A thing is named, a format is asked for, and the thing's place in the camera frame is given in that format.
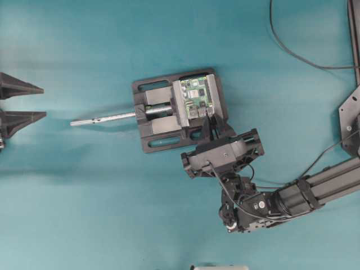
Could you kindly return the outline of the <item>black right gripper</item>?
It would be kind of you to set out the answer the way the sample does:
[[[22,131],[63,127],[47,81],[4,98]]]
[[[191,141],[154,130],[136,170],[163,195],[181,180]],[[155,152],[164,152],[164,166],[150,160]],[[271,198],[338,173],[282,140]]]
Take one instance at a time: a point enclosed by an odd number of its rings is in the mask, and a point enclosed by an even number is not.
[[[237,173],[264,155],[256,129],[235,136],[233,128],[219,115],[214,115],[214,121],[218,139],[213,140],[212,122],[207,116],[195,150],[181,154],[184,171],[190,178]]]

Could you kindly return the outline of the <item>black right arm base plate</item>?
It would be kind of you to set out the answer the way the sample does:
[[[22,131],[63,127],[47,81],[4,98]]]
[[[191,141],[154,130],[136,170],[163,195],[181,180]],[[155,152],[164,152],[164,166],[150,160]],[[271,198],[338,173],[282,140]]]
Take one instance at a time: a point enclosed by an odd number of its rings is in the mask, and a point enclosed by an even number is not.
[[[359,87],[339,107],[342,148],[359,156]]]

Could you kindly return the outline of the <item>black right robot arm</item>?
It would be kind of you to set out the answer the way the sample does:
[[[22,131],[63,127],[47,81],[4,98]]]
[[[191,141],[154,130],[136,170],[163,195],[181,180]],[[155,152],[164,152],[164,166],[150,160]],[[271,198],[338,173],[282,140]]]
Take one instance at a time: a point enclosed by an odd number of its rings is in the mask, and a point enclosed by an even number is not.
[[[359,190],[359,149],[353,157],[275,188],[257,187],[239,172],[264,155],[256,129],[237,135],[220,117],[206,117],[192,152],[181,155],[190,178],[219,182],[219,217],[229,233],[271,228],[321,209],[327,202]]]

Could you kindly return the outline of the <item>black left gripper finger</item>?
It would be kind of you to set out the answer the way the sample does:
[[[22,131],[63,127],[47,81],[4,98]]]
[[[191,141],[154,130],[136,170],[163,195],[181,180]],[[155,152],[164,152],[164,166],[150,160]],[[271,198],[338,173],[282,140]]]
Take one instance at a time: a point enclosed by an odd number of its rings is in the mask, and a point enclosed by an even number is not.
[[[1,111],[1,151],[6,146],[5,140],[46,116],[42,111]]]
[[[1,72],[1,99],[43,94],[44,89]]]

